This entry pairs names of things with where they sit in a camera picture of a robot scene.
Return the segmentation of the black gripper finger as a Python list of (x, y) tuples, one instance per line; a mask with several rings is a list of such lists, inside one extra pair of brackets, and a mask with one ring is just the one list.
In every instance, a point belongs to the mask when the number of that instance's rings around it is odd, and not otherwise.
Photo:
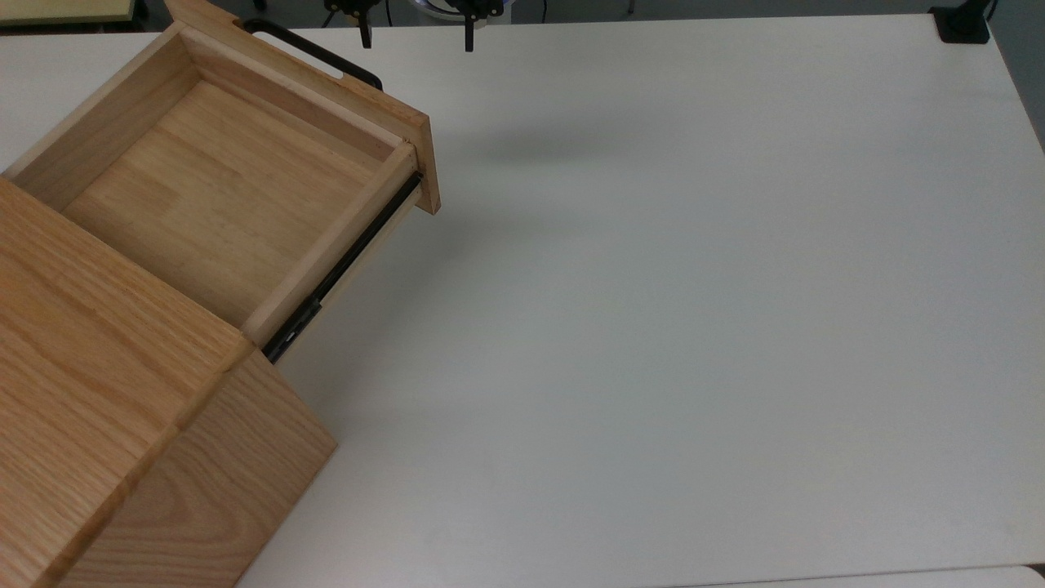
[(474, 51), (475, 30), (506, 11), (504, 1), (500, 0), (449, 0), (447, 4), (463, 18), (466, 52)]
[(353, 1), (325, 1), (325, 27), (327, 27), (335, 16), (341, 14), (346, 21), (359, 31), (362, 47), (372, 48), (372, 22), (370, 11), (378, 7), (382, 2), (373, 0)]

